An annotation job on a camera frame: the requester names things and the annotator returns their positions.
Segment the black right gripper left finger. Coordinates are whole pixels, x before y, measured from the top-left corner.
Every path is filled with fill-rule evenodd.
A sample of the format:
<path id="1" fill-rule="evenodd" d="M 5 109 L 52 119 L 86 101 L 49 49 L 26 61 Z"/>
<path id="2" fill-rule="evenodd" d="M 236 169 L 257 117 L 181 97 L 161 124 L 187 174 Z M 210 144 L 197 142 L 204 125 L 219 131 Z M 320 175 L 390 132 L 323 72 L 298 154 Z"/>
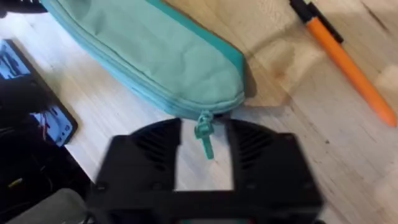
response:
<path id="1" fill-rule="evenodd" d="M 175 195 L 182 120 L 159 121 L 114 136 L 93 187 L 93 198 Z"/>

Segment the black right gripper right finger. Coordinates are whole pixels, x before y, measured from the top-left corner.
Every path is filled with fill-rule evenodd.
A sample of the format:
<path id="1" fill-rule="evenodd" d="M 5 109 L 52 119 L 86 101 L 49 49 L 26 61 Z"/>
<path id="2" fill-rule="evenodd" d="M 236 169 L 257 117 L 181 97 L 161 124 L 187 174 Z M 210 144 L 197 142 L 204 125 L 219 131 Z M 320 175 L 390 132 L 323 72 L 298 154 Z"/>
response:
<path id="1" fill-rule="evenodd" d="M 226 133 L 234 189 L 268 202 L 321 202 L 301 146 L 292 133 L 231 119 Z"/>

